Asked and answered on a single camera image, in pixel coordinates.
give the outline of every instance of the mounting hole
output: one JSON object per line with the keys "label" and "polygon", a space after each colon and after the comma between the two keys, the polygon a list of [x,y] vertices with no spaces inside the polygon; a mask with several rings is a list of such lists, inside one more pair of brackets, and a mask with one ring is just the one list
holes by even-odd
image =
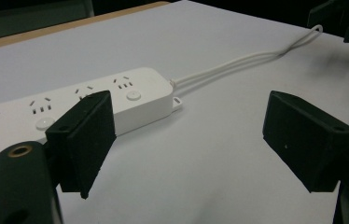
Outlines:
{"label": "mounting hole", "polygon": [[12,158],[17,158],[17,157],[24,156],[24,155],[28,154],[31,151],[32,151],[32,147],[31,146],[27,146],[27,145],[19,146],[19,147],[12,148],[8,152],[8,156],[12,157]]}
{"label": "mounting hole", "polygon": [[6,220],[5,224],[21,224],[26,218],[29,216],[29,212],[25,209],[18,210],[16,212],[11,213]]}

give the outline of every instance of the power strip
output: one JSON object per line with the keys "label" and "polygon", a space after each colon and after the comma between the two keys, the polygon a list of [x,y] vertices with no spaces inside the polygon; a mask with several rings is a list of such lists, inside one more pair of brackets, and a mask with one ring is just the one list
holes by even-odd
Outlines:
{"label": "power strip", "polygon": [[0,151],[24,141],[44,144],[45,130],[87,95],[111,92],[116,135],[163,119],[182,106],[151,68],[137,68],[0,104]]}

